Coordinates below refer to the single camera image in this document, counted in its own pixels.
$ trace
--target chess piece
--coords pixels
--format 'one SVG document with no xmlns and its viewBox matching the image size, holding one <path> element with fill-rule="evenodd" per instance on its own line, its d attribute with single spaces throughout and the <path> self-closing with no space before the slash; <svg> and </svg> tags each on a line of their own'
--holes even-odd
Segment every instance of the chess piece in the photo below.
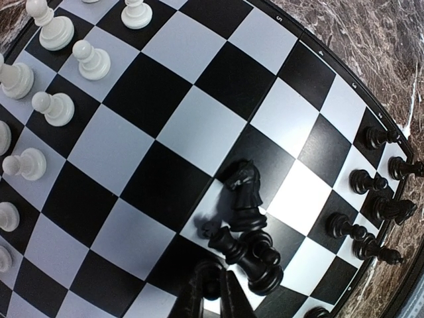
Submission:
<svg viewBox="0 0 424 318">
<path fill-rule="evenodd" d="M 353 170 L 350 174 L 350 187 L 357 194 L 365 194 L 368 190 L 386 189 L 388 182 L 385 178 L 376 176 L 371 178 L 366 170 Z"/>
<path fill-rule="evenodd" d="M 11 99 L 24 98 L 34 84 L 34 72 L 23 63 L 5 64 L 0 54 L 0 83 L 3 93 Z"/>
<path fill-rule="evenodd" d="M 381 131 L 375 127 L 365 130 L 366 147 L 370 150 L 379 149 L 385 143 L 398 142 L 400 134 L 397 131 Z"/>
<path fill-rule="evenodd" d="M 355 240 L 353 242 L 352 250 L 354 255 L 360 260 L 367 260 L 371 257 L 377 256 L 378 260 L 382 260 L 389 265 L 402 264 L 404 259 L 397 250 L 392 250 L 385 246 L 380 247 L 377 243 L 376 237 L 368 233 L 362 242 Z"/>
<path fill-rule="evenodd" d="M 0 246 L 0 273 L 8 272 L 12 264 L 11 253 L 4 246 Z"/>
<path fill-rule="evenodd" d="M 74 25 L 67 17 L 54 17 L 47 0 L 26 0 L 26 11 L 41 27 L 40 44 L 49 51 L 58 51 L 67 46 L 74 37 Z"/>
<path fill-rule="evenodd" d="M 309 310 L 303 318 L 330 318 L 330 312 L 322 307 Z"/>
<path fill-rule="evenodd" d="M 72 53 L 79 62 L 80 74 L 90 81 L 104 78 L 111 69 L 111 58 L 100 48 L 94 48 L 88 41 L 79 40 L 74 44 Z"/>
<path fill-rule="evenodd" d="M 32 107 L 55 127 L 68 124 L 74 116 L 74 102 L 64 93 L 50 95 L 39 91 L 32 97 Z"/>
<path fill-rule="evenodd" d="M 208 247 L 223 253 L 227 264 L 239 265 L 247 275 L 249 289 L 256 295 L 269 295 L 283 280 L 281 266 L 267 266 L 254 257 L 245 242 L 239 242 L 231 236 L 228 227 L 212 233 Z"/>
<path fill-rule="evenodd" d="M 152 8 L 143 1 L 125 0 L 127 6 L 121 13 L 121 20 L 127 28 L 133 30 L 144 28 L 152 20 Z"/>
<path fill-rule="evenodd" d="M 244 161 L 225 182 L 230 191 L 235 191 L 232 204 L 234 214 L 229 221 L 232 232 L 248 232 L 266 227 L 266 216 L 259 212 L 262 200 L 259 195 L 260 174 L 253 161 Z"/>
<path fill-rule="evenodd" d="M 9 202 L 0 203 L 0 229 L 13 232 L 19 225 L 18 209 Z"/>
<path fill-rule="evenodd" d="M 409 174 L 415 174 L 415 177 L 424 177 L 424 162 L 416 161 L 414 164 L 408 164 L 401 157 L 391 157 L 389 174 L 394 180 L 403 180 Z"/>
<path fill-rule="evenodd" d="M 0 121 L 0 156 L 4 155 L 11 146 L 12 133 L 4 121 Z"/>
<path fill-rule="evenodd" d="M 10 176 L 22 175 L 29 181 L 40 179 L 46 172 L 46 157 L 35 148 L 28 148 L 20 156 L 8 156 L 3 161 L 3 171 Z"/>
<path fill-rule="evenodd" d="M 368 231 L 360 225 L 352 225 L 347 215 L 342 213 L 333 213 L 327 219 L 326 232 L 330 237 L 339 239 L 349 235 L 353 240 L 364 240 Z"/>
<path fill-rule="evenodd" d="M 395 220 L 397 225 L 402 225 L 413 216 L 418 206 L 411 200 L 394 200 L 378 196 L 374 199 L 372 214 L 376 220 Z"/>
<path fill-rule="evenodd" d="M 259 258 L 266 265 L 275 266 L 280 263 L 280 253 L 272 246 L 271 236 L 263 230 L 243 233 L 240 241 L 245 242 L 252 250 L 253 256 Z"/>
</svg>

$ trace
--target chessboard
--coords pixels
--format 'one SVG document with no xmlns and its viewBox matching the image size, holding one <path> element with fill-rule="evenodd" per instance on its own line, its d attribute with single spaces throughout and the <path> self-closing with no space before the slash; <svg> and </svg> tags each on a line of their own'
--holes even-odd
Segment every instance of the chessboard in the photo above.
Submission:
<svg viewBox="0 0 424 318">
<path fill-rule="evenodd" d="M 377 193 L 353 193 L 348 176 L 383 176 L 389 186 L 378 195 L 398 199 L 404 182 L 391 179 L 388 160 L 412 161 L 406 139 L 364 146 L 366 127 L 397 126 L 324 44 L 275 6 L 145 3 L 150 24 L 130 30 L 124 1 L 53 0 L 55 16 L 74 24 L 71 43 L 45 50 L 31 22 L 6 55 L 8 64 L 30 66 L 35 80 L 20 100 L 0 91 L 0 120 L 12 132 L 4 157 L 37 148 L 47 169 L 35 182 L 0 181 L 0 200 L 21 216 L 15 231 L 0 231 L 13 258 L 0 273 L 0 313 L 166 318 L 200 260 L 224 262 L 199 225 L 232 213 L 223 183 L 234 162 L 253 160 L 284 279 L 260 297 L 237 266 L 229 269 L 258 318 L 302 318 L 317 306 L 335 315 L 370 261 L 353 255 L 351 238 L 326 235 L 325 220 L 343 212 L 381 241 L 388 224 L 369 208 Z M 99 81 L 78 72 L 72 46 L 81 39 L 110 55 Z M 71 97 L 69 124 L 53 127 L 34 111 L 39 91 Z M 219 310 L 205 301 L 206 317 Z"/>
</svg>

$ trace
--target brown marble countertop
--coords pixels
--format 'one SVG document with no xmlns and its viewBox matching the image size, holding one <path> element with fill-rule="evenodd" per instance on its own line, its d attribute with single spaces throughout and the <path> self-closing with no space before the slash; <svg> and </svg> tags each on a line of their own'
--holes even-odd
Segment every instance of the brown marble countertop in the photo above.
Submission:
<svg viewBox="0 0 424 318">
<path fill-rule="evenodd" d="M 368 86 L 424 158 L 424 2 L 420 0 L 272 0 L 306 26 Z M 0 52 L 25 26 L 25 0 L 0 0 Z M 416 214 L 390 227 L 385 244 L 406 258 L 402 266 L 374 263 L 337 317 L 380 317 L 405 276 L 424 234 L 424 180 L 410 177 L 403 198 Z"/>
</svg>

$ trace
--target white chess piece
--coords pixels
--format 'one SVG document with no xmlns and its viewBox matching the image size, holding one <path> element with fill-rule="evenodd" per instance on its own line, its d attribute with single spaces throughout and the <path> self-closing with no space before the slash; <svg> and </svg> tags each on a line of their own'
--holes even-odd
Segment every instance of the white chess piece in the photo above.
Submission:
<svg viewBox="0 0 424 318">
<path fill-rule="evenodd" d="M 3 161 L 3 171 L 10 176 L 22 175 L 29 181 L 40 179 L 46 172 L 46 157 L 35 148 L 28 148 L 20 156 L 8 156 Z"/>
<path fill-rule="evenodd" d="M 0 121 L 0 156 L 4 155 L 11 146 L 12 133 L 7 123 Z"/>
<path fill-rule="evenodd" d="M 121 20 L 127 28 L 144 28 L 152 20 L 153 12 L 150 5 L 143 0 L 125 0 L 127 5 L 122 13 Z"/>
<path fill-rule="evenodd" d="M 19 225 L 18 209 L 9 202 L 0 203 L 0 229 L 6 232 L 16 230 Z"/>
<path fill-rule="evenodd" d="M 111 58 L 108 53 L 100 48 L 94 48 L 86 40 L 77 41 L 72 48 L 72 53 L 79 62 L 80 74 L 87 80 L 100 80 L 111 69 Z"/>
<path fill-rule="evenodd" d="M 12 267 L 11 253 L 4 247 L 0 246 L 0 272 L 5 273 Z"/>
<path fill-rule="evenodd" d="M 67 17 L 54 17 L 47 0 L 26 0 L 26 11 L 34 18 L 35 25 L 41 28 L 40 44 L 49 51 L 57 51 L 67 46 L 74 36 L 74 25 Z"/>
<path fill-rule="evenodd" d="M 26 64 L 5 64 L 0 54 L 0 83 L 3 93 L 12 99 L 25 97 L 34 84 L 34 72 Z"/>
<path fill-rule="evenodd" d="M 32 97 L 32 107 L 44 114 L 47 123 L 55 127 L 66 125 L 74 116 L 74 102 L 64 93 L 50 95 L 39 91 Z"/>
</svg>

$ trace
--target marble surface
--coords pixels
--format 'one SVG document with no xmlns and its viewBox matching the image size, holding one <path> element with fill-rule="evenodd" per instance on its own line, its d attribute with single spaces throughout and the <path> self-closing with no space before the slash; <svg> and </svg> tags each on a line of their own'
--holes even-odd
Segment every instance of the marble surface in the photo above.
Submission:
<svg viewBox="0 0 424 318">
<path fill-rule="evenodd" d="M 410 134 L 424 158 L 424 1 L 273 0 L 335 52 Z M 28 21 L 25 0 L 0 0 L 0 52 Z M 402 227 L 389 228 L 385 243 L 406 258 L 402 266 L 374 263 L 337 317 L 380 317 L 424 235 L 424 180 L 409 178 L 403 198 L 419 206 Z"/>
</svg>

